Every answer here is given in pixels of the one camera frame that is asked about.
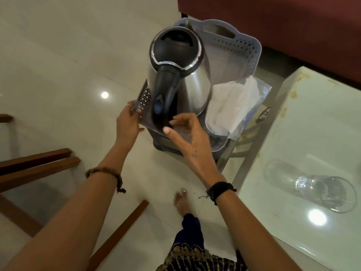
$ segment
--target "bracelet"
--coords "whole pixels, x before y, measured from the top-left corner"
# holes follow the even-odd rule
[[[95,172],[103,172],[103,173],[108,173],[110,175],[113,175],[117,179],[117,192],[118,193],[126,192],[126,190],[124,188],[122,188],[122,185],[123,185],[122,177],[120,176],[120,173],[118,173],[118,171],[116,171],[115,169],[108,168],[108,167],[91,168],[85,173],[85,177],[88,178],[90,175],[92,175]]]
[[[215,200],[227,190],[237,191],[237,189],[235,189],[229,182],[216,182],[210,189],[207,190],[207,195],[210,196],[214,205],[217,205]]]

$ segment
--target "chair leg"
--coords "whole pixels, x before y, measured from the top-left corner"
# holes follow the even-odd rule
[[[13,119],[14,117],[9,114],[0,114],[0,123],[9,123]]]
[[[15,223],[30,237],[34,237],[43,226],[19,207],[0,195],[0,213]]]
[[[147,208],[149,202],[143,200],[140,205],[129,215],[129,217],[118,227],[114,233],[103,243],[103,245],[92,255],[87,271],[95,271],[102,261],[109,255],[129,228],[135,223],[143,211]]]
[[[0,176],[70,157],[69,148],[0,161]]]
[[[9,189],[19,187],[26,183],[58,173],[80,163],[78,157],[70,157],[50,164],[44,164],[26,170],[0,176],[0,193]]]

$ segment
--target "black kettle handle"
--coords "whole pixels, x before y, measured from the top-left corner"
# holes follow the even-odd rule
[[[157,71],[152,106],[153,121],[159,126],[169,126],[168,113],[170,105],[178,91],[181,78],[179,70],[171,65],[162,65]]]

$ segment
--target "fingernail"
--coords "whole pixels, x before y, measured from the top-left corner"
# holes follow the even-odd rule
[[[165,126],[165,127],[163,127],[163,132],[164,132],[164,134],[168,134],[169,133],[169,131],[170,131],[170,128],[169,127],[167,127],[167,126]]]

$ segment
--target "electric kettle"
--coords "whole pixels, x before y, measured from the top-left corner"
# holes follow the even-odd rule
[[[158,33],[149,50],[148,87],[154,125],[161,129],[179,113],[199,115],[210,96],[209,62],[190,24]]]

